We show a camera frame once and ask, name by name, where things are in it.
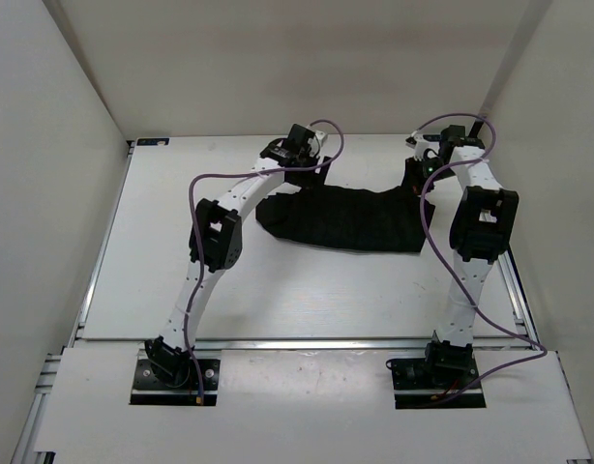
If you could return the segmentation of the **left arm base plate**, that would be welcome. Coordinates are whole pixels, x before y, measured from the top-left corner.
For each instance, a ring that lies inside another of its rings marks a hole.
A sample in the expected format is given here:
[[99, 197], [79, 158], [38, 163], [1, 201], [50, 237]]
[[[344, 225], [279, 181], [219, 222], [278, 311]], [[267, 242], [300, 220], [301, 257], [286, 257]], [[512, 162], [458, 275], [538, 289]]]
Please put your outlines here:
[[139, 355], [135, 364], [130, 393], [133, 406], [188, 406], [214, 407], [218, 400], [221, 376], [219, 358], [198, 359], [203, 384], [203, 399], [198, 395], [199, 379], [192, 362], [170, 379], [154, 366], [145, 355]]

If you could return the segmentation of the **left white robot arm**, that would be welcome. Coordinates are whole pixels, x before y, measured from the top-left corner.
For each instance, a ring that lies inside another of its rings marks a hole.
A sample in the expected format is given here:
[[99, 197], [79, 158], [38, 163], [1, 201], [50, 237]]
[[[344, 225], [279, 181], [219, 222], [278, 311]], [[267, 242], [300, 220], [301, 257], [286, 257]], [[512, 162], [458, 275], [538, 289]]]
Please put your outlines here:
[[293, 125], [272, 140], [253, 167], [240, 174], [201, 174], [190, 183], [193, 218], [190, 262], [183, 287], [164, 328], [144, 342], [151, 371], [171, 389], [200, 388], [203, 369], [193, 355], [196, 331], [211, 294], [243, 249], [243, 222], [284, 184], [308, 188], [325, 180], [333, 161], [320, 155], [327, 134], [313, 124]]

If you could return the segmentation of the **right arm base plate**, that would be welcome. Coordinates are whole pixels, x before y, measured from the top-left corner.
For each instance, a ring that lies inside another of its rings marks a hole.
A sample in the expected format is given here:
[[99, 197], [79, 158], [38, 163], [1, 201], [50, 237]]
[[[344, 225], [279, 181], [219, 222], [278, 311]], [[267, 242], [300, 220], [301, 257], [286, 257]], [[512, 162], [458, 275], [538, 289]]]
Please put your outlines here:
[[471, 344], [456, 347], [432, 341], [423, 357], [389, 359], [386, 367], [397, 410], [487, 406]]

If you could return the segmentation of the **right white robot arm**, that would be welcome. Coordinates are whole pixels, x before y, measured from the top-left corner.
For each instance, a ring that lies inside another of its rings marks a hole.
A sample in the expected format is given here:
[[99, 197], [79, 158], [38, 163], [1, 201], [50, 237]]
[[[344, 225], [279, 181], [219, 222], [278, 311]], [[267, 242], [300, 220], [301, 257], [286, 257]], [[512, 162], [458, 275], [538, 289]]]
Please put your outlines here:
[[415, 193], [432, 190], [427, 179], [451, 176], [462, 189], [449, 232], [456, 275], [422, 362], [423, 377], [431, 385], [458, 385], [472, 369], [475, 305], [493, 264], [509, 246], [519, 195], [495, 179], [484, 160], [484, 143], [468, 136], [463, 126], [452, 125], [439, 135], [413, 132], [406, 144], [414, 155], [405, 164], [404, 179]]

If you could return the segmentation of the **black pleated skirt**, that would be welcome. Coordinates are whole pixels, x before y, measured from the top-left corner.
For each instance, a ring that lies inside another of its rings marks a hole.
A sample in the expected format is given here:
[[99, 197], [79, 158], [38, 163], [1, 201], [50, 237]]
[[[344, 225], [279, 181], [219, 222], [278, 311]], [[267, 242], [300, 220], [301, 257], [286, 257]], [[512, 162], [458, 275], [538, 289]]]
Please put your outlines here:
[[258, 204], [255, 219], [277, 239], [314, 247], [419, 253], [426, 241], [420, 198], [404, 186], [276, 193]]

